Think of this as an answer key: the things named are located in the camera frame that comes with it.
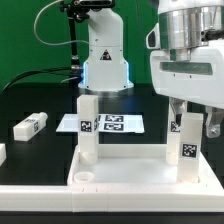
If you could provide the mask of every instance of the white block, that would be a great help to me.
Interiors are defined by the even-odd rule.
[[[98,158],[98,96],[80,96],[77,100],[77,112],[80,162],[92,165]]]
[[[5,144],[0,144],[0,166],[4,163],[5,160],[6,160]]]
[[[169,105],[169,116],[167,126],[167,149],[166,162],[170,165],[177,165],[180,147],[180,127],[175,123],[175,116]]]
[[[13,127],[14,140],[29,141],[46,126],[46,113],[34,113]]]
[[[183,113],[180,133],[178,181],[198,182],[203,114]]]

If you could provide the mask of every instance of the green backdrop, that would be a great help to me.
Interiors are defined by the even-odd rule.
[[[134,83],[150,83],[145,36],[157,22],[156,11],[147,0],[116,0],[113,9],[124,21],[124,56],[130,63],[130,79]],[[0,5],[0,90],[17,74],[36,69],[70,66],[70,46],[51,47],[38,42],[33,23],[38,12],[53,0],[2,1]],[[88,40],[87,22],[76,24],[77,38]],[[59,5],[48,9],[40,19],[38,32],[49,42],[69,40],[66,13]],[[88,56],[88,46],[78,45],[81,62]],[[60,82],[63,78],[37,75],[23,82]]]

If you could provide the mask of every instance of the black cable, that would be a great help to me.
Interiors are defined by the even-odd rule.
[[[16,77],[14,77],[3,89],[3,92],[6,91],[13,83],[32,76],[32,75],[37,75],[37,74],[50,74],[50,75],[59,75],[59,76],[69,76],[69,77],[80,77],[80,75],[76,75],[77,72],[73,73],[73,74],[60,74],[60,73],[56,73],[58,71],[66,71],[66,70],[71,70],[70,67],[61,67],[61,68],[51,68],[51,69],[46,69],[46,70],[37,70],[37,71],[28,71],[28,72],[24,72],[21,73],[19,75],[17,75]]]

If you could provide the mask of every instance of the black table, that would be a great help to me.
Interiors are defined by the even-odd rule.
[[[0,185],[66,185],[77,145],[77,133],[56,133],[65,113],[76,113],[77,87],[69,84],[17,84],[0,95],[0,143],[7,160],[0,167]],[[190,104],[189,110],[204,112]],[[47,126],[29,142],[13,139],[13,126],[32,113],[48,114]],[[136,85],[129,96],[101,98],[99,113],[141,114],[144,134],[100,133],[100,143],[166,143],[168,98],[151,85]],[[203,137],[203,153],[223,184],[223,135]],[[222,213],[31,213],[0,212],[0,223],[224,223]]]

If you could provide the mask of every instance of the robot logo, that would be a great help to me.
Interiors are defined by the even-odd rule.
[[[101,56],[100,60],[103,60],[103,61],[111,61],[112,60],[107,49],[104,51],[104,53]]]

